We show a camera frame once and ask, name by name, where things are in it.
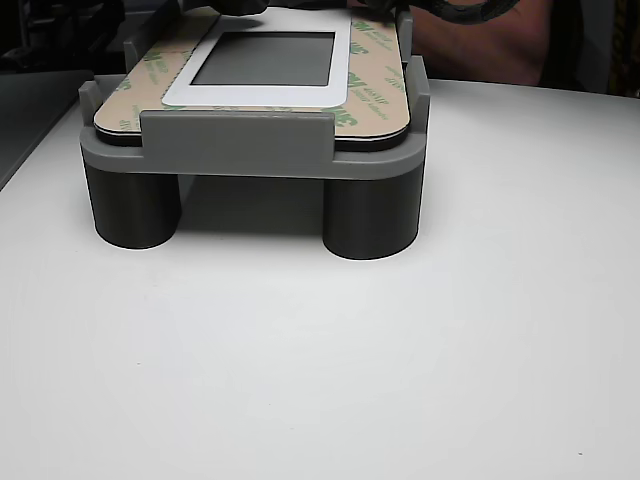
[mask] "raised side tab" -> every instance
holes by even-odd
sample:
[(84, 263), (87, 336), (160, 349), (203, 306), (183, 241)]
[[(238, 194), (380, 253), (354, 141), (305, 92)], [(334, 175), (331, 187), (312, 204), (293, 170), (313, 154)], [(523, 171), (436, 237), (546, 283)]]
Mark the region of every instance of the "raised side tab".
[(123, 42), (127, 73), (142, 60), (169, 23), (180, 15), (178, 0), (167, 0), (142, 26)]
[(317, 112), (140, 114), (146, 162), (210, 175), (312, 175), (333, 160), (334, 122), (332, 113)]
[(413, 15), (408, 5), (399, 5), (396, 8), (396, 32), (400, 46), (400, 59), (402, 63), (408, 63), (413, 45)]
[(100, 87), (95, 80), (84, 82), (78, 89), (78, 96), (80, 97), (82, 123), (85, 127), (92, 127), (93, 117), (104, 102)]
[(407, 97), (411, 113), (411, 131), (426, 133), (427, 124), (429, 123), (431, 90), (422, 57), (413, 55), (409, 60), (405, 73), (405, 83), (407, 85)]

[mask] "person's arm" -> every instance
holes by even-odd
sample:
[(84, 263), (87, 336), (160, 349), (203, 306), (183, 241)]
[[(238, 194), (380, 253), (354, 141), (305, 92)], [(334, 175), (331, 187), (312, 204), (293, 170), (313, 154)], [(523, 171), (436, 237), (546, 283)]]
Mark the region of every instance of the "person's arm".
[(552, 6), (553, 0), (520, 0), (511, 11), (480, 25), (454, 25), (412, 7), (413, 51), (423, 55), (427, 70), (447, 77), (537, 85), (547, 55)]

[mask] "white table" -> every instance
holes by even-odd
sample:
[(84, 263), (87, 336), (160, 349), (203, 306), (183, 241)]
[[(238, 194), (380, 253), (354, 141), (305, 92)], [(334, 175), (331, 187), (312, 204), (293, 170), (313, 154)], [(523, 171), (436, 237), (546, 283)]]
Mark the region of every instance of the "white table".
[(197, 180), (112, 247), (80, 125), (0, 192), (0, 478), (640, 478), (640, 102), (433, 82), (421, 232), (373, 262), (315, 182)]

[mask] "cylindrical leg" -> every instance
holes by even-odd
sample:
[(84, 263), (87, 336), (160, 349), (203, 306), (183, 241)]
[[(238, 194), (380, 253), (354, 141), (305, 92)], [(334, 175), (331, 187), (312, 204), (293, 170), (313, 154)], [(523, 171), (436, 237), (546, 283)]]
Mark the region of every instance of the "cylindrical leg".
[(181, 214), (177, 175), (84, 168), (96, 231), (107, 242), (150, 248), (173, 236)]
[(370, 260), (407, 248), (418, 234), (424, 163), (383, 180), (325, 180), (325, 246), (340, 257)]

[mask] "printed 3m logo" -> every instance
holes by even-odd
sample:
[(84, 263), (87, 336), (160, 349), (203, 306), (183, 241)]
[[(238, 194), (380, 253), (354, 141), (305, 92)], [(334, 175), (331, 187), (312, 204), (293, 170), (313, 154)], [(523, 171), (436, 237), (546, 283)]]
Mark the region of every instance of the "printed 3m logo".
[(338, 127), (345, 127), (347, 125), (353, 127), (358, 124), (358, 121), (351, 116), (343, 107), (331, 107), (323, 108), (323, 112), (333, 113), (336, 117), (336, 125)]

